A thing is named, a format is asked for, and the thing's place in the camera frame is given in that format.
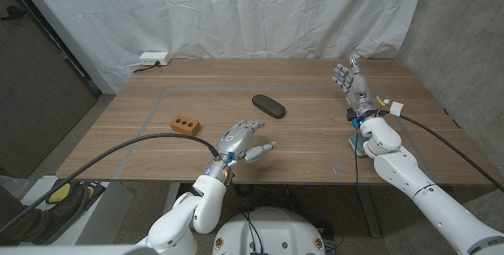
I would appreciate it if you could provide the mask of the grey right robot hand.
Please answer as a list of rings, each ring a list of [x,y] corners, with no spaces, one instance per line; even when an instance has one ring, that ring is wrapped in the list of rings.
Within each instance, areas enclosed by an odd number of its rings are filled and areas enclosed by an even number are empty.
[[[332,80],[342,89],[346,102],[358,116],[374,110],[365,77],[354,57],[350,58],[349,67],[337,64],[334,72]]]

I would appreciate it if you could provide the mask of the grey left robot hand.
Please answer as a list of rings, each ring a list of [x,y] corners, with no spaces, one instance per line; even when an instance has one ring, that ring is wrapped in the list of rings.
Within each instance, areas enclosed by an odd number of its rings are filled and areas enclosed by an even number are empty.
[[[250,147],[253,134],[264,126],[265,123],[259,120],[242,120],[234,124],[217,144],[217,152],[223,162],[229,166],[234,165],[239,160],[244,160],[246,163],[254,163],[263,154],[274,150],[278,142]]]

